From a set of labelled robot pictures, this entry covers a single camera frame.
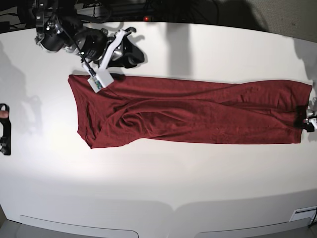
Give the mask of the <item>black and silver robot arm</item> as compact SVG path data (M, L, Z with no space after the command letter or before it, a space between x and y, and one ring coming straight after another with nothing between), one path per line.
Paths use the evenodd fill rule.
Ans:
M70 75L79 132L132 131L157 137L184 131L311 130L311 86L263 76L263 51L237 29L169 23L166 36L141 24L109 35L84 26L97 19L56 1L38 1L36 43L81 58L86 76Z

